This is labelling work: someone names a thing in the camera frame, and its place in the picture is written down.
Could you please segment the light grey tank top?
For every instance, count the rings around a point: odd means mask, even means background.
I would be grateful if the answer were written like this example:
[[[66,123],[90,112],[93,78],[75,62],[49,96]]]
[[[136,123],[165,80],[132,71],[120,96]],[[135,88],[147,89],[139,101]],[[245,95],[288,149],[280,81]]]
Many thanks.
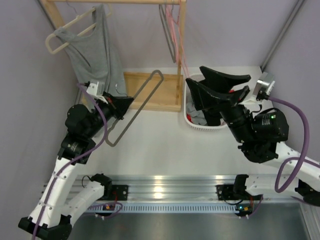
[[[207,120],[205,119],[204,113],[201,110],[196,110],[192,101],[186,104],[186,115],[188,120],[195,125],[207,125]]]

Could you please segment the red tank top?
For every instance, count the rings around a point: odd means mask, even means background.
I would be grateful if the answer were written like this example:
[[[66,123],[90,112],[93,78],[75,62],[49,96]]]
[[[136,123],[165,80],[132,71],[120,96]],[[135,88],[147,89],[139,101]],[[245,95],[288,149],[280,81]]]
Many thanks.
[[[187,116],[187,119],[194,123],[194,120],[195,118],[198,118],[198,119],[204,119],[205,116],[204,116],[204,113],[201,111],[201,110],[196,110],[193,102],[191,102],[190,100],[186,103],[186,116]]]

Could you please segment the taupe hanger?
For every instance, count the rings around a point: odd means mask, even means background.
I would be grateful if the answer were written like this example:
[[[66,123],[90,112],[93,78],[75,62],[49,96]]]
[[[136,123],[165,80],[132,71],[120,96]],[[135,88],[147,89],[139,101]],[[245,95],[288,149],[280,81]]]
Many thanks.
[[[161,24],[162,24],[162,29],[163,29],[163,32],[164,32],[166,44],[168,46],[168,50],[169,50],[172,62],[176,63],[177,62],[177,60],[176,60],[176,49],[174,47],[173,37],[172,37],[172,35],[170,33],[169,24],[168,24],[168,20],[167,20],[167,17],[166,17],[164,5],[159,4],[158,5],[158,11],[159,11],[160,21],[161,21]]]

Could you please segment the pink hanger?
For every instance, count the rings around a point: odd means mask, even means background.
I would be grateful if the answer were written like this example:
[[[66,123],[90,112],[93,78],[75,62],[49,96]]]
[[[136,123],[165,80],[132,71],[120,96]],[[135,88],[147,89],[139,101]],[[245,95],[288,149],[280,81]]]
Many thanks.
[[[168,25],[169,25],[169,31],[171,33],[171,36],[173,38],[173,43],[174,43],[174,47],[176,50],[176,63],[178,65],[178,62],[182,59],[181,55],[182,53],[180,53],[180,43],[182,40],[181,37],[181,31],[180,31],[180,23],[181,23],[181,12],[182,9],[179,6],[178,10],[176,11],[176,16],[174,16],[174,8],[175,8],[175,4],[173,0],[165,0],[164,1],[164,10],[166,13],[166,18],[168,21]]]
[[[180,68],[180,70],[183,70],[184,76],[186,78],[190,77],[189,68],[187,66],[187,58],[185,53],[185,20],[186,20],[186,0],[174,0],[174,4],[178,5],[178,7],[181,7],[181,18],[180,18],[180,34],[181,34],[181,43],[179,44],[179,52],[181,55],[181,60],[178,61],[177,67]]]

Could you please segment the black tank top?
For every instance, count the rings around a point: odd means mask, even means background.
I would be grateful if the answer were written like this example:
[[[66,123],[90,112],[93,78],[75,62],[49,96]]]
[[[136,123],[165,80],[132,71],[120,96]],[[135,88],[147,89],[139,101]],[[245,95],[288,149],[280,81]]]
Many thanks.
[[[204,118],[209,127],[217,127],[225,124],[221,114],[219,112],[212,112],[209,110],[203,110]]]

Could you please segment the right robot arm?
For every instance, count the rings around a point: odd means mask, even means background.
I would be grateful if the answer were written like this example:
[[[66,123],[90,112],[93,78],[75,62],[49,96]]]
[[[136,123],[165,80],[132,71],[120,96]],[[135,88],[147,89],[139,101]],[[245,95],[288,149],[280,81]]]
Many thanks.
[[[248,74],[232,75],[206,66],[199,69],[203,80],[185,80],[196,110],[219,115],[250,162],[278,168],[273,177],[237,175],[233,195],[239,200],[254,200],[279,194],[319,206],[320,164],[307,157],[310,129],[305,114],[295,105],[270,95],[275,84],[271,79],[257,80],[251,90]],[[247,108],[248,103],[264,100],[285,105],[300,116],[304,129],[301,151],[287,146],[289,124],[280,109],[271,107],[254,114]]]

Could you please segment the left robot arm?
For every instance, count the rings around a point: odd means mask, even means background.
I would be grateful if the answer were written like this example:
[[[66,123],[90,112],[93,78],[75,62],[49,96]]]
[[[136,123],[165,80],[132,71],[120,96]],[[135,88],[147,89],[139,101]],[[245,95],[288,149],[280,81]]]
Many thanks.
[[[107,200],[113,194],[112,180],[104,174],[95,174],[72,200],[67,202],[70,190],[96,149],[93,137],[111,118],[123,119],[134,101],[129,96],[103,93],[92,110],[83,104],[72,106],[67,112],[67,134],[63,139],[49,183],[35,209],[23,217],[18,227],[42,240],[66,240],[76,221],[97,200]]]

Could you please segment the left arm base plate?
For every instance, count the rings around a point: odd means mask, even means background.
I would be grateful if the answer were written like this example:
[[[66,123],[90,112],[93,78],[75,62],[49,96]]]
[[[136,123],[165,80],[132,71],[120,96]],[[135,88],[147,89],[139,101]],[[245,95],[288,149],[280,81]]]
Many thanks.
[[[113,201],[127,201],[129,186],[124,184],[115,184],[111,189],[111,200]]]

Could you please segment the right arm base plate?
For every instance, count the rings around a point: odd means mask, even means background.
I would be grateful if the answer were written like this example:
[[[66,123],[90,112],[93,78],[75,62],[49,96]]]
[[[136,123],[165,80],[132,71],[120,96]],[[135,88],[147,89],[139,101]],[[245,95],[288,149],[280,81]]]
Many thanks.
[[[220,201],[235,201],[239,200],[234,194],[233,184],[219,184],[216,185],[217,197]]]

